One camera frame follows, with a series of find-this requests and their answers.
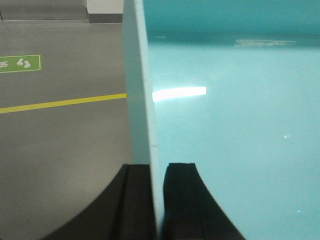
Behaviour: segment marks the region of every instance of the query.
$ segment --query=green sign with white symbols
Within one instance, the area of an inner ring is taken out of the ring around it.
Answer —
[[[41,70],[40,55],[0,56],[0,74]]]

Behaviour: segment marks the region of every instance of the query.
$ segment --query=white wall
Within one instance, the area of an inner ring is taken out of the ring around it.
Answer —
[[[90,14],[122,14],[124,0],[87,0]]]

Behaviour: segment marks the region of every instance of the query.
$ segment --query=concrete floor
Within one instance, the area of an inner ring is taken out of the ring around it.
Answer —
[[[125,93],[121,25],[0,22],[0,56],[43,70],[0,74],[0,108]],[[131,163],[126,99],[0,114],[0,238],[36,240]]]

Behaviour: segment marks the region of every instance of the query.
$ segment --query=gray floor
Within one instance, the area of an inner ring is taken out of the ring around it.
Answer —
[[[86,19],[86,0],[1,0],[4,20]]]
[[[0,74],[0,108],[125,93],[120,24],[0,22],[0,56],[43,71]],[[126,99],[0,114],[0,238],[36,240],[131,163]]]

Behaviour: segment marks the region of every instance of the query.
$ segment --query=reflective surface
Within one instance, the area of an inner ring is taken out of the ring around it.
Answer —
[[[196,163],[248,240],[320,236],[319,38],[150,31],[161,171]]]

